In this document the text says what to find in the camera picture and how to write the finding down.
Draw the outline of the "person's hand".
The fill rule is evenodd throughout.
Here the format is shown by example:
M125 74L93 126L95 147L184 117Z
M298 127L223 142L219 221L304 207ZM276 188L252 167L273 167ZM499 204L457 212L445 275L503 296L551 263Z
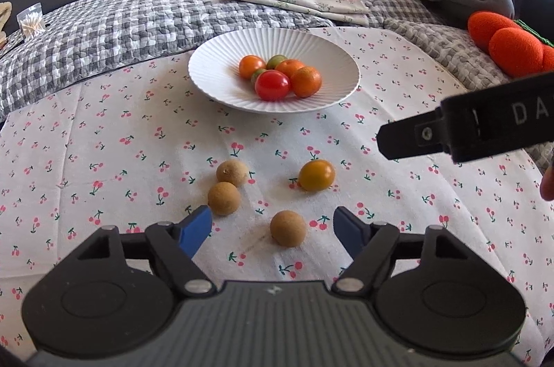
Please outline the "person's hand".
M540 195L546 201L554 200L554 166L550 165L542 177Z

